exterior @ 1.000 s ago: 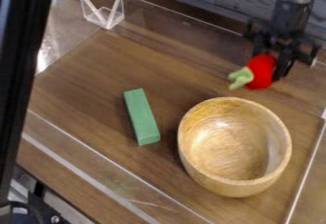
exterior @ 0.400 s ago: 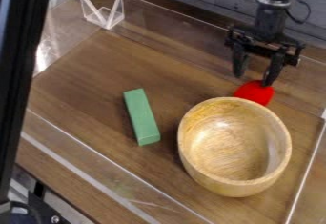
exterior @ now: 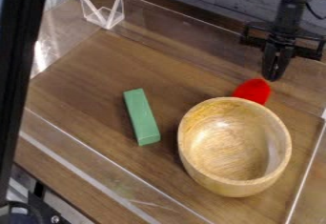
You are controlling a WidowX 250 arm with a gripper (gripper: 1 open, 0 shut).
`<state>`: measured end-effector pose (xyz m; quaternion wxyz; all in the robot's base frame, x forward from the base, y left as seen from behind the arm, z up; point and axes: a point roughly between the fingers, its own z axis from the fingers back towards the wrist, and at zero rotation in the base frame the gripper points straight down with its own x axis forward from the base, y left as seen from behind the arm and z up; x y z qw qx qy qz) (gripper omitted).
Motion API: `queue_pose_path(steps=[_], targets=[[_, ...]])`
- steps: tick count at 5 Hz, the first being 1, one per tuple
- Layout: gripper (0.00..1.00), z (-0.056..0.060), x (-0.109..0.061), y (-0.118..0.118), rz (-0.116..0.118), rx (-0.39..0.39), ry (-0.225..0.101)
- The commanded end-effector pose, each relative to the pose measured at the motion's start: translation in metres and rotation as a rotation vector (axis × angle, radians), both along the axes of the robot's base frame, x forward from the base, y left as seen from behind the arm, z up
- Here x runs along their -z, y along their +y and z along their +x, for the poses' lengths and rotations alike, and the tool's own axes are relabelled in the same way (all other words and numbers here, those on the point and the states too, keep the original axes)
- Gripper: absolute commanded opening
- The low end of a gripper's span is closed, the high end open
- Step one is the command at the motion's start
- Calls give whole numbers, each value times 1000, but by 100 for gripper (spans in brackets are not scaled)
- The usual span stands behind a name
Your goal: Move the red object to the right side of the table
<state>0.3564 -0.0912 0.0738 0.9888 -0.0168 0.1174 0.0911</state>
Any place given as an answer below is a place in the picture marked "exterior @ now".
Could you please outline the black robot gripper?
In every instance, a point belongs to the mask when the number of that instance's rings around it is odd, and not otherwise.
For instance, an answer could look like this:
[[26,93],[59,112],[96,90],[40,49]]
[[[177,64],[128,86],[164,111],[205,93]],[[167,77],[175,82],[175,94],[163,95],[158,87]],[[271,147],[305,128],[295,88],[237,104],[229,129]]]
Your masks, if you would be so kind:
[[[266,32],[267,38],[251,36],[250,30]],[[317,42],[317,48],[310,49],[298,46],[295,44],[298,39]],[[274,81],[282,78],[293,57],[301,56],[311,60],[321,60],[326,46],[326,35],[303,29],[299,29],[294,34],[285,34],[274,31],[273,24],[269,22],[250,22],[246,24],[241,34],[241,43],[263,50],[262,76],[266,80]]]

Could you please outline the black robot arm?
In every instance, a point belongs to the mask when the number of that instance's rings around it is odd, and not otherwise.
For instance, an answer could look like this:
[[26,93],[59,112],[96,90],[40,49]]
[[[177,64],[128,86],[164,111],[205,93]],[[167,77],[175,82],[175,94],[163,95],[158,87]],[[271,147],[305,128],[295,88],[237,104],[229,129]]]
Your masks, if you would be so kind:
[[301,28],[305,10],[317,19],[326,19],[326,16],[315,13],[310,1],[281,0],[273,22],[251,22],[245,26],[239,42],[263,51],[261,73],[269,81],[282,78],[295,56],[315,61],[322,58],[326,35]]

